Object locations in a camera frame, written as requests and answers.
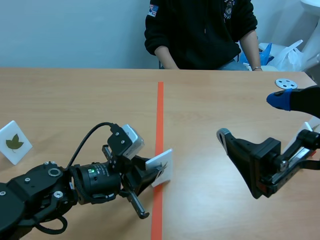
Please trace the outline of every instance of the white disc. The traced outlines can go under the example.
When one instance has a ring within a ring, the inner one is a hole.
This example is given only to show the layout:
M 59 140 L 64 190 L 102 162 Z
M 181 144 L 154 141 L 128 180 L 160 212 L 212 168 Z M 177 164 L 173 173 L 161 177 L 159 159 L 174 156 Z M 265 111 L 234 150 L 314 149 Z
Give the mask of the white disc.
M 298 87 L 294 81 L 286 78 L 279 78 L 275 80 L 275 85 L 281 89 L 296 89 Z

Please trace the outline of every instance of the wooden table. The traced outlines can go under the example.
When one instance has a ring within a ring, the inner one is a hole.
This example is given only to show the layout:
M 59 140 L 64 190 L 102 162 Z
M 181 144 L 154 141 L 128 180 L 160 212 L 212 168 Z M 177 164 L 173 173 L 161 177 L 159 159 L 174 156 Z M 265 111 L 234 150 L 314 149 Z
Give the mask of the wooden table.
M 228 128 L 235 137 L 260 143 L 268 137 L 285 146 L 310 118 L 266 103 L 279 91 L 277 78 L 305 88 L 302 72 L 187 70 L 0 69 L 0 126 L 15 120 L 33 144 L 13 166 L 0 157 L 0 180 L 24 174 L 46 161 L 66 166 L 84 135 L 97 123 L 129 123 L 155 154 L 157 83 L 164 81 L 164 148 L 174 150 L 174 177 L 164 187 L 164 240 L 319 239 L 320 174 L 303 170 L 277 194 L 255 200 L 216 139 Z M 108 128 L 98 130 L 76 163 L 104 161 Z M 140 199 L 148 211 L 153 191 Z M 26 240 L 149 240 L 151 217 L 140 220 L 126 199 L 77 205 L 59 236 L 34 229 Z M 59 223 L 50 223 L 59 227 Z

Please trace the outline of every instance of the red tape line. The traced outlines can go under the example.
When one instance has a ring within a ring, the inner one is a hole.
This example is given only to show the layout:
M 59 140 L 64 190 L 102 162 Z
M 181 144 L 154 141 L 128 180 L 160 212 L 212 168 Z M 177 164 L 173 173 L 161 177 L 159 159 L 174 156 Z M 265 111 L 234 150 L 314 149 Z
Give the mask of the red tape line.
M 156 105 L 155 155 L 164 152 L 164 82 L 158 82 Z M 153 208 L 151 218 L 151 240 L 162 240 L 163 185 L 153 189 Z

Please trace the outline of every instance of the black cable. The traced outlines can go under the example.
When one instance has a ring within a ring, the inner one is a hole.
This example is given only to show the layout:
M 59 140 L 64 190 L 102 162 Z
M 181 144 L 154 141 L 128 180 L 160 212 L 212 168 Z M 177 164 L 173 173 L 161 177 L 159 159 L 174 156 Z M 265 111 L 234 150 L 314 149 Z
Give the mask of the black cable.
M 60 216 L 57 219 L 60 220 L 60 222 L 62 223 L 62 228 L 61 229 L 50 229 L 50 228 L 44 227 L 44 226 L 42 226 L 40 224 L 36 224 L 35 228 L 38 229 L 39 231 L 45 233 L 45 234 L 50 234 L 50 235 L 62 234 L 67 229 L 68 222 L 63 216 Z
M 78 148 L 75 150 L 72 158 L 70 159 L 70 162 L 67 166 L 67 168 L 69 168 L 75 161 L 77 155 L 79 154 L 81 148 L 83 147 L 83 145 L 85 144 L 85 142 L 88 140 L 88 138 L 90 137 L 90 135 L 95 131 L 97 130 L 98 128 L 100 127 L 103 127 L 103 126 L 109 126 L 110 128 L 113 126 L 114 124 L 113 123 L 110 123 L 110 122 L 102 122 L 102 123 L 99 123 L 98 125 L 94 126 L 88 133 L 87 135 L 84 137 L 84 139 L 82 140 L 82 142 L 80 143 L 80 145 L 78 146 Z

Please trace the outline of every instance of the patch on hoodie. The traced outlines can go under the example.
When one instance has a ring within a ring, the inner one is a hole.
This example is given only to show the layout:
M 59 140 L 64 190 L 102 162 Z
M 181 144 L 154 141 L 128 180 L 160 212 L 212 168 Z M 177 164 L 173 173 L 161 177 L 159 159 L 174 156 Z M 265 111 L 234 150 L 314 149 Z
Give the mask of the patch on hoodie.
M 157 15 L 158 9 L 159 7 L 157 5 L 150 4 L 148 15 L 155 18 Z
M 224 11 L 224 20 L 231 19 L 232 15 L 232 8 L 236 4 L 235 0 L 224 0 L 224 3 L 226 4 L 225 11 Z

